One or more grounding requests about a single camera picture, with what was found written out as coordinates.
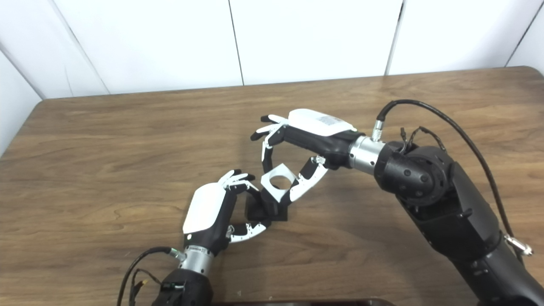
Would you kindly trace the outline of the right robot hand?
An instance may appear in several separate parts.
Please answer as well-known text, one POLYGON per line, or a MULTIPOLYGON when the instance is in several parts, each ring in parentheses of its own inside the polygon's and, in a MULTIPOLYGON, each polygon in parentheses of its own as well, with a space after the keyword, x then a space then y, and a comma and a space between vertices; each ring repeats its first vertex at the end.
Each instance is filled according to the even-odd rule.
POLYGON ((344 120, 309 109, 292 110, 287 118, 269 114, 262 116, 261 122, 267 126, 253 132, 250 140, 263 140, 262 195, 267 203, 282 207, 311 190, 330 169, 350 168, 350 149, 365 136, 344 120), (314 153, 297 176, 284 164, 272 166, 274 147, 283 142, 314 153))

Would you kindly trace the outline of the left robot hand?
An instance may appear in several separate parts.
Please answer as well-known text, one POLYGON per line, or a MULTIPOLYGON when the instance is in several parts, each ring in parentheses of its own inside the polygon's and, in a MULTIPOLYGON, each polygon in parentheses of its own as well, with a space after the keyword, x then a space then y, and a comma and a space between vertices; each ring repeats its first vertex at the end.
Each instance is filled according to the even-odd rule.
POLYGON ((255 176, 233 169, 218 181, 200 186, 193 194, 182 226, 186 249, 200 247, 217 256, 229 244, 243 242, 264 232, 272 221, 230 222, 238 195, 247 192, 260 200, 259 189, 252 184, 255 176))

